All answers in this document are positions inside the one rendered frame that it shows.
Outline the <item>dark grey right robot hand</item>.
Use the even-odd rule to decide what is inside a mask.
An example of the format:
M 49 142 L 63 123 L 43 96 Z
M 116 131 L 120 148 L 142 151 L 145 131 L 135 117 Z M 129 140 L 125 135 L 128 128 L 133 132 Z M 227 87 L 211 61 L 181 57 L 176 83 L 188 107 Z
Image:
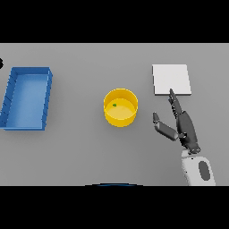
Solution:
M 169 140 L 179 140 L 181 145 L 188 149 L 190 155 L 200 153 L 200 147 L 193 122 L 188 113 L 182 110 L 180 102 L 172 89 L 170 89 L 168 101 L 174 114 L 176 129 L 161 122 L 158 114 L 154 112 L 152 114 L 152 121 L 155 130 Z

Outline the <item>pale square measuring scale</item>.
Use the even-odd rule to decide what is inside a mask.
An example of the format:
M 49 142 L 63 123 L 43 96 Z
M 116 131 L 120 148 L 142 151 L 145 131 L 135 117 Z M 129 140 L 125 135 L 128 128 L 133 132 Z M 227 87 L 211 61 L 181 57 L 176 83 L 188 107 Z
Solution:
M 175 95 L 189 96 L 191 85 L 186 64 L 153 64 L 152 76 L 154 93 L 168 95 L 170 89 Z

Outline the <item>yellow bowl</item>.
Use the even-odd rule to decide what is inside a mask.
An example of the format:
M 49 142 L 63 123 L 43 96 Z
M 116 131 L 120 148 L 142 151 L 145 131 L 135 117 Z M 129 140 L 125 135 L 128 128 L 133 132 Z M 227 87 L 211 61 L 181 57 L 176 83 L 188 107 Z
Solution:
M 104 117 L 115 127 L 127 127 L 133 123 L 137 112 L 138 99 L 128 89 L 113 89 L 104 97 Z

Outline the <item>blue tray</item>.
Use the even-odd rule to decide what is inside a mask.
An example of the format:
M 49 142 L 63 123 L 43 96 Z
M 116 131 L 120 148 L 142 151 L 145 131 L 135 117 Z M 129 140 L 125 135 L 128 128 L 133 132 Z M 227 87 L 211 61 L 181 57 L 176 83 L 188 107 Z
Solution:
M 44 131 L 52 78 L 49 67 L 12 67 L 0 110 L 0 129 Z

